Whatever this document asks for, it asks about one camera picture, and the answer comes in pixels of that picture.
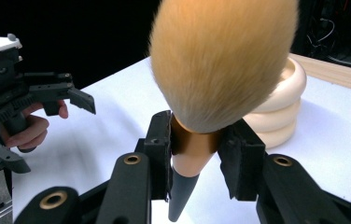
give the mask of white table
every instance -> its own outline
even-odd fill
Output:
[[[13,175],[14,218],[44,189],[67,186],[82,194],[105,182],[115,160],[145,138],[152,115],[169,109],[152,78],[149,58],[84,91],[94,97],[97,115],[70,105],[70,117],[50,117],[45,142],[21,154],[32,172]],[[309,76],[296,132],[268,152],[296,159],[322,189],[351,201],[351,89]],[[229,199],[219,165],[216,154],[178,223],[260,223],[256,203]],[[154,201],[152,223],[172,223],[167,210],[168,203]]]

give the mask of wooden ring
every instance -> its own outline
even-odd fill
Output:
[[[266,113],[249,113],[243,117],[255,133],[267,133],[289,125],[298,116],[301,98],[292,105]]]
[[[275,111],[294,104],[306,88],[306,73],[302,66],[288,57],[282,80],[270,94],[267,101],[255,108],[252,113]]]
[[[269,133],[257,133],[257,136],[266,145],[266,149],[277,147],[285,143],[294,134],[296,123],[297,121],[294,120],[282,129]]]

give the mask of metal bolt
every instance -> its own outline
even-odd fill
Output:
[[[5,74],[6,72],[7,72],[7,68],[4,67],[4,68],[0,69],[0,74],[1,75]]]
[[[14,34],[7,34],[7,38],[10,41],[16,41],[18,38],[16,38],[16,36]]]

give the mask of fluffy brush head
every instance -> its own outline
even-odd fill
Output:
[[[211,133],[263,103],[280,79],[296,23],[296,0],[163,0],[151,66],[178,121]]]

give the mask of human hand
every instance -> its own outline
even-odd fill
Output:
[[[59,116],[62,119],[68,118],[67,105],[63,100],[58,101],[60,106]],[[47,119],[31,115],[36,110],[42,109],[41,103],[34,103],[22,111],[22,114],[27,121],[27,129],[17,133],[13,136],[9,136],[7,130],[2,127],[1,136],[5,142],[6,147],[18,147],[19,149],[34,148],[42,144],[45,137],[47,136],[49,122]]]

